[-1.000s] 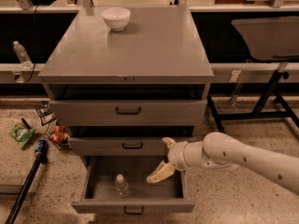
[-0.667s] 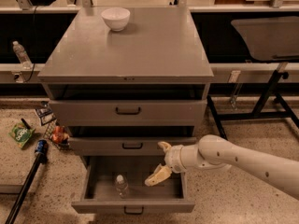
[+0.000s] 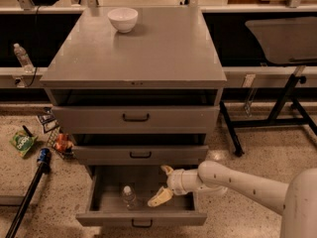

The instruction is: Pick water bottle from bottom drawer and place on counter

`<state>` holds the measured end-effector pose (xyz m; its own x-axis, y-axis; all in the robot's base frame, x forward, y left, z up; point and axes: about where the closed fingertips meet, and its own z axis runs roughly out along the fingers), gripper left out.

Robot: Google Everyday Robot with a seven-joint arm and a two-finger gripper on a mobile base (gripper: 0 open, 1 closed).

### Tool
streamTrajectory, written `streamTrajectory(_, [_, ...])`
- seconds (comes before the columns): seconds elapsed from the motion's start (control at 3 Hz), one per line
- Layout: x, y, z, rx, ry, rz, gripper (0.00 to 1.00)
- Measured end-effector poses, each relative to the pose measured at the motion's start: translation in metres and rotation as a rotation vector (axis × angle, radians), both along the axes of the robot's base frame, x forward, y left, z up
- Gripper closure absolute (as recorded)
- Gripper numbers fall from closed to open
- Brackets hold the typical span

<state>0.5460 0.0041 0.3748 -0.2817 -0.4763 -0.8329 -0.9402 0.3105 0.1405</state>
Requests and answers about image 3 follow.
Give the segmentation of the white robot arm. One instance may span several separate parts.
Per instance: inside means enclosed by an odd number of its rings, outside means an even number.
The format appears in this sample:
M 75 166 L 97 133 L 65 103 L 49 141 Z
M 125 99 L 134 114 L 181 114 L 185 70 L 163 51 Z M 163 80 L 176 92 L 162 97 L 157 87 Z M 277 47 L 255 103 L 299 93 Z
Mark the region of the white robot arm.
M 149 201 L 157 207 L 175 195 L 229 188 L 282 217 L 280 238 L 317 238 L 317 169 L 308 169 L 284 183 L 231 170 L 204 161 L 192 170 L 163 165 L 166 185 Z

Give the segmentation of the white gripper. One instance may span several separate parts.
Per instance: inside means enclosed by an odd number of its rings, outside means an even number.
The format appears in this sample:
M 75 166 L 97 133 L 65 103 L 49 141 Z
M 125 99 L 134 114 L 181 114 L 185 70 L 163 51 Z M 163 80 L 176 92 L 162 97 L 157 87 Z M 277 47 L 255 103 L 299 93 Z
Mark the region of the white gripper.
M 185 195 L 198 190 L 202 186 L 198 169 L 174 170 L 167 165 L 162 165 L 160 168 L 167 175 L 167 187 L 162 186 L 157 194 L 148 201 L 149 207 L 160 206 L 171 200 L 173 195 Z

